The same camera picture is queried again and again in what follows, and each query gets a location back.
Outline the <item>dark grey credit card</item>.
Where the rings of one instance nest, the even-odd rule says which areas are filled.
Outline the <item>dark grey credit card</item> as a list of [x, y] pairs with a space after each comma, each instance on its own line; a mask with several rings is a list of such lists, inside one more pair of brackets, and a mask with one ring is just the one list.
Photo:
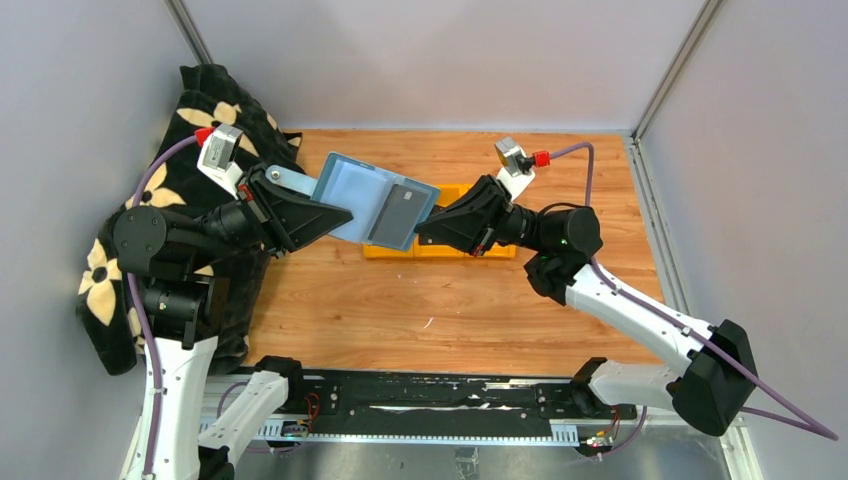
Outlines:
[[367, 242], [383, 248], [407, 250], [415, 225], [431, 204], [435, 190], [425, 185], [395, 183], [388, 192]]

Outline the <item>blue leather card holder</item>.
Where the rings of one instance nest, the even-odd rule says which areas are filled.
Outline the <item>blue leather card holder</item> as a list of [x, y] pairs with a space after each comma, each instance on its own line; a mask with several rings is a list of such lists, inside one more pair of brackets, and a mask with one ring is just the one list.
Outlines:
[[[267, 173], [297, 173], [282, 167], [272, 166]], [[440, 189], [411, 177], [377, 167], [372, 164], [342, 155], [328, 154], [320, 175], [315, 178], [317, 187], [311, 198], [325, 204], [341, 207], [352, 212], [352, 221], [329, 233], [330, 236], [351, 243], [372, 245], [367, 237], [376, 217], [395, 183], [412, 183], [433, 188], [435, 194], [431, 204], [423, 211], [420, 221], [425, 221], [440, 196]]]

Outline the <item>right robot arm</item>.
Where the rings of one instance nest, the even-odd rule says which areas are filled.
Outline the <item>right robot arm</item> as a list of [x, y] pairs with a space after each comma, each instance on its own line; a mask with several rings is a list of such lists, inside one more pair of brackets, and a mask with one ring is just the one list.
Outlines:
[[696, 430], [719, 437], [755, 390], [757, 370], [745, 329], [729, 319], [714, 325], [691, 317], [614, 278], [594, 257], [603, 242], [588, 205], [557, 202], [534, 211], [514, 203], [502, 182], [484, 175], [415, 230], [472, 256], [495, 244], [533, 251], [524, 270], [536, 294], [592, 315], [662, 360], [660, 367], [587, 361], [570, 392], [573, 408], [584, 417], [609, 406], [642, 405], [673, 411]]

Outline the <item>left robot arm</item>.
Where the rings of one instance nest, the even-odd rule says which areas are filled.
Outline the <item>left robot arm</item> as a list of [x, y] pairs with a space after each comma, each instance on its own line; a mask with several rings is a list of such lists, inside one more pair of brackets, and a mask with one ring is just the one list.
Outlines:
[[148, 373], [133, 479], [231, 479], [268, 417], [296, 412], [306, 400], [300, 362], [267, 356], [220, 417], [200, 425], [231, 290], [227, 277], [201, 268], [255, 250], [291, 253], [352, 219], [346, 209], [275, 184], [263, 166], [230, 187], [230, 202], [196, 218], [134, 206], [115, 225], [117, 264], [142, 326]]

